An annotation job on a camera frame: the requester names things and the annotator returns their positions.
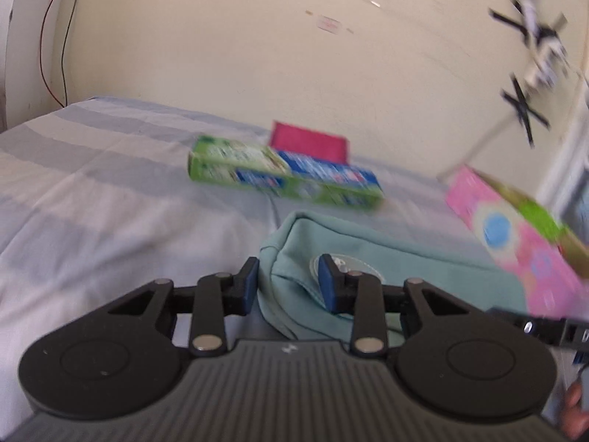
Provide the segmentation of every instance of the bed sheet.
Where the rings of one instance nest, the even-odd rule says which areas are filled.
[[[35,339],[157,277],[193,285],[236,271],[293,210],[490,261],[436,181],[353,158],[375,171],[387,195],[375,214],[197,184],[186,162],[201,133],[258,143],[269,136],[116,98],[73,104],[0,135],[0,438],[31,413],[17,367]],[[231,320],[232,339],[273,334],[259,318],[244,321]]]

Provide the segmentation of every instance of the white logo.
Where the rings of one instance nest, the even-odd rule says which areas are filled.
[[[296,345],[294,344],[288,344],[282,347],[282,352],[284,352],[285,354],[290,355],[293,351],[298,351],[299,348],[296,347]]]

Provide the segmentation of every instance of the metal screw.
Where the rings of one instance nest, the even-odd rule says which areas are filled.
[[[192,346],[199,351],[214,351],[223,345],[220,337],[213,334],[203,334],[195,337],[192,341]]]
[[[375,337],[362,337],[358,339],[354,345],[356,349],[364,354],[373,354],[375,352],[383,350],[385,343],[381,339]]]

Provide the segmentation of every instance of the mattress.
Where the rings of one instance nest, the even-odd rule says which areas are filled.
[[[73,104],[0,135],[0,438],[31,414],[17,367],[35,339],[157,277],[183,286],[236,271],[291,211],[491,261],[436,181],[352,158],[375,172],[387,196],[373,214],[198,184],[186,163],[202,133],[269,138],[218,116],[116,98]],[[258,313],[228,324],[231,340],[275,335]]]

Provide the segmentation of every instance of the toothpaste box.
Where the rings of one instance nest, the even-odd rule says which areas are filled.
[[[188,155],[188,174],[194,181],[337,206],[372,209],[384,199],[372,171],[207,135]]]

